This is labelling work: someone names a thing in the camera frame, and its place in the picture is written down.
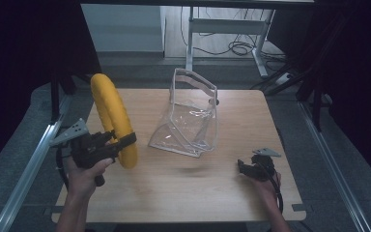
hand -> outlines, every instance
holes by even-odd
[[[72,157],[68,158],[69,191],[56,231],[85,231],[89,200],[96,190],[95,177],[103,174],[112,162],[113,159],[103,159],[84,169],[77,167]]]
[[[273,175],[273,179],[275,180],[276,184],[280,187],[281,186],[281,174],[279,172],[275,172]],[[260,182],[254,178],[249,178],[251,183],[254,185],[258,196],[261,200],[265,203],[276,203],[276,192],[275,188],[273,187],[271,181]]]
[[[104,173],[107,166],[113,159],[103,159],[97,162],[92,168],[84,169],[76,166],[73,158],[68,158],[69,170],[69,195],[77,199],[89,199],[95,192],[95,177]]]
[[[275,172],[275,174],[273,175],[273,179],[280,187],[281,174]],[[271,231],[290,232],[290,226],[278,209],[276,192],[271,181],[260,182],[255,180],[254,178],[249,178],[249,180],[254,185],[258,196],[260,197],[260,200],[265,206],[265,210],[271,224]]]

table surface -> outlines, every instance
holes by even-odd
[[[250,163],[251,152],[265,147],[282,155],[272,159],[282,174],[284,217],[305,219],[305,211],[293,210],[293,204],[302,203],[300,194],[262,92],[218,90],[217,146],[200,158],[148,146],[168,104],[168,89],[119,89],[119,93],[137,135],[139,162],[133,169],[118,162],[107,168],[105,185],[91,198],[88,222],[266,220],[252,184],[237,167],[237,159]],[[95,107],[86,125],[91,133],[102,131]],[[63,188],[57,206],[63,206],[66,193]],[[52,215],[53,221],[58,218],[59,214]]]

wire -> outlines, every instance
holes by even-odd
[[[237,13],[234,15],[233,18],[235,18],[238,14],[242,14],[242,11],[243,11],[243,9],[239,9],[237,11]],[[209,18],[211,18],[211,16],[207,12],[207,8],[206,8],[206,14],[209,16]],[[246,9],[246,11],[244,13],[244,16],[242,15],[242,17],[246,18],[247,14],[248,14],[248,9]],[[188,44],[186,43],[186,39],[184,37],[184,32],[183,32],[183,7],[181,8],[181,12],[180,12],[180,30],[181,30],[181,33],[182,33],[183,42],[186,46],[188,46]],[[214,35],[214,34],[215,33],[211,33],[211,34],[203,35],[203,36],[211,36],[211,35]],[[225,54],[229,51],[232,51],[236,55],[244,56],[244,55],[247,55],[250,52],[252,52],[252,50],[256,47],[257,38],[255,38],[255,41],[254,41],[251,36],[245,35],[246,37],[250,38],[250,40],[253,43],[253,44],[251,44],[251,43],[241,42],[240,41],[241,36],[242,35],[240,35],[240,34],[237,35],[236,38],[232,42],[228,43],[228,49],[224,50],[224,51],[211,52],[211,51],[202,49],[200,47],[193,47],[193,49],[200,50],[202,52],[205,52],[205,53],[208,53],[208,54],[211,54],[211,55],[221,55],[221,54]]]

black cable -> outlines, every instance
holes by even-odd
[[[235,15],[234,15],[234,18],[237,16],[237,14],[241,11],[242,9],[240,9]],[[182,39],[183,39],[183,43],[188,46],[188,44],[186,43],[186,39],[184,37],[184,32],[183,32],[183,7],[181,8],[181,11],[180,11],[180,30],[181,30],[181,33],[182,33]],[[250,43],[245,43],[245,42],[240,42],[239,39],[241,37],[241,35],[237,35],[236,38],[228,43],[228,49],[227,50],[224,50],[224,51],[221,51],[221,52],[210,52],[210,51],[207,51],[205,49],[202,49],[200,47],[193,47],[193,49],[196,49],[196,50],[200,50],[202,52],[206,52],[208,54],[211,54],[211,55],[221,55],[221,54],[225,54],[229,51],[232,51],[234,54],[236,55],[239,55],[239,56],[244,56],[244,55],[247,55],[248,53],[252,52],[252,50],[254,49],[254,47],[256,46],[256,39],[255,38],[255,42],[254,40],[252,39],[251,36],[249,35],[246,35],[248,36],[253,44],[250,44]]]
[[[58,147],[56,151],[56,169],[59,171],[60,177],[62,178],[63,182],[65,183],[65,187],[69,190],[69,179],[66,175],[65,166],[63,164],[63,156],[62,156],[62,148]]]
[[[260,162],[257,162],[257,164],[263,169],[263,171],[267,174],[268,176],[268,179],[271,181],[272,185],[273,185],[273,188],[275,189],[275,193],[276,193],[276,197],[278,199],[278,208],[279,208],[279,212],[282,212],[284,211],[284,202],[283,202],[283,199],[282,199],[282,194],[281,194],[281,189],[280,189],[280,185],[279,185],[279,179],[278,179],[278,174],[275,170],[275,175],[276,175],[276,181],[278,183],[275,182],[275,180],[273,179],[273,177],[270,175],[270,173],[268,173],[268,171],[266,170],[266,168],[264,167],[264,165]]]

dark curtain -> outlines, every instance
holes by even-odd
[[[29,107],[33,90],[53,75],[73,73],[100,73],[80,4],[0,0],[0,152]]]

